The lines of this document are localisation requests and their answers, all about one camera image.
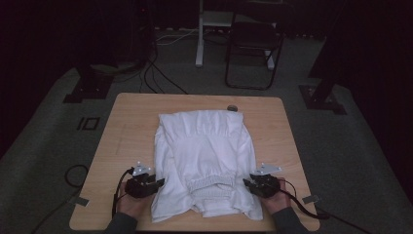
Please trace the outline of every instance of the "person's left hand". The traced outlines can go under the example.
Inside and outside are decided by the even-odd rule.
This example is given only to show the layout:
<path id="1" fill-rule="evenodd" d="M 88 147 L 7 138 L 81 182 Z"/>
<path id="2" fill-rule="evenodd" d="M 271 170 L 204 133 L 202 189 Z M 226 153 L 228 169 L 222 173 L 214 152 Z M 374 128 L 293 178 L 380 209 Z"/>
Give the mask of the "person's left hand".
<path id="1" fill-rule="evenodd" d="M 133 198 L 125 192 L 126 183 L 121 184 L 121 196 L 117 204 L 117 212 L 138 219 L 143 214 L 146 206 L 152 201 L 153 195 L 145 198 Z"/>

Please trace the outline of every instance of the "gray carpet floor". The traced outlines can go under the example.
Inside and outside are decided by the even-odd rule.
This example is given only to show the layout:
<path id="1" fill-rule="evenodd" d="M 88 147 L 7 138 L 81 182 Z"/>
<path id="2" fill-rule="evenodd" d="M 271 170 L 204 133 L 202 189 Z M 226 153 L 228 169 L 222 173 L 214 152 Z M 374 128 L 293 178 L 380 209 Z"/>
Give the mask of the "gray carpet floor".
<path id="1" fill-rule="evenodd" d="M 412 205 L 350 91 L 340 86 L 333 89 L 347 115 L 306 108 L 298 86 L 319 83 L 318 79 L 307 77 L 322 47 L 321 41 L 286 40 L 275 84 L 267 91 L 252 91 L 225 86 L 225 47 L 216 43 L 225 39 L 212 33 L 206 38 L 203 67 L 195 67 L 196 37 L 158 46 L 155 64 L 191 95 L 281 98 L 310 188 L 321 197 L 318 206 L 372 233 L 413 233 Z M 244 71 L 244 76 L 254 78 L 254 68 Z M 143 72 L 140 76 L 137 73 L 117 76 L 106 99 L 85 99 L 82 103 L 62 103 L 79 79 L 75 69 L 56 81 L 0 161 L 0 233 L 30 233 L 45 215 L 76 191 L 65 183 L 66 170 L 73 165 L 92 163 L 117 94 L 152 93 L 144 82 L 142 85 L 142 77 Z M 156 88 L 151 69 L 147 77 Z M 181 94 L 156 70 L 154 77 L 165 93 Z M 82 118 L 94 117 L 100 118 L 95 131 L 77 130 Z M 84 176 L 80 169 L 69 175 L 79 183 Z M 71 230 L 69 220 L 73 209 L 73 205 L 65 204 L 38 233 L 100 233 Z M 316 233 L 362 232 L 332 218 L 323 220 Z"/>

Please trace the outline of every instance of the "white cloth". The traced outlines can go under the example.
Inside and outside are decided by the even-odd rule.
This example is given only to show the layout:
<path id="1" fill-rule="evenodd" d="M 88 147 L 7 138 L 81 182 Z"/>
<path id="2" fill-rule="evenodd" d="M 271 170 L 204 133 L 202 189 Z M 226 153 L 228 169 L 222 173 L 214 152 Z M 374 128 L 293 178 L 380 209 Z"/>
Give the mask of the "white cloth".
<path id="1" fill-rule="evenodd" d="M 192 209 L 203 217 L 243 213 L 262 219 L 259 200 L 244 186 L 255 170 L 252 140 L 239 112 L 198 110 L 161 114 L 155 170 L 164 178 L 152 221 Z"/>

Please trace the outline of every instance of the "dark sleeve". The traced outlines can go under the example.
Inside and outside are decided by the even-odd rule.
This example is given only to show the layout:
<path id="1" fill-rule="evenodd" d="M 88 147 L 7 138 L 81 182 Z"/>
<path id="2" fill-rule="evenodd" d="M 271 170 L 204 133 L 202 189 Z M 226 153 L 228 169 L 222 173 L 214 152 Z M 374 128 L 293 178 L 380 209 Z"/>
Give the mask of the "dark sleeve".
<path id="1" fill-rule="evenodd" d="M 116 213 L 103 234 L 134 234 L 136 226 L 137 220 L 133 217 L 123 213 Z"/>
<path id="2" fill-rule="evenodd" d="M 310 233 L 300 222 L 295 211 L 289 207 L 272 214 L 276 224 L 277 234 L 307 234 Z"/>

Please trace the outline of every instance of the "white fabric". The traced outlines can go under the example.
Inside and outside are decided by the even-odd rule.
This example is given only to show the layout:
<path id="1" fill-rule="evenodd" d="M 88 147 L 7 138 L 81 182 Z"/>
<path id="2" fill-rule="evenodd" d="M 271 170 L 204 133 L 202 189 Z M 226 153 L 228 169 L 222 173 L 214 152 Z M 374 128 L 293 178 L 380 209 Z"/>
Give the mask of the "white fabric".
<path id="1" fill-rule="evenodd" d="M 152 204 L 153 222 L 190 209 L 203 217 L 244 213 L 262 219 L 259 200 L 243 182 L 256 167 L 243 118 L 227 110 L 160 115 L 155 170 L 166 182 Z"/>

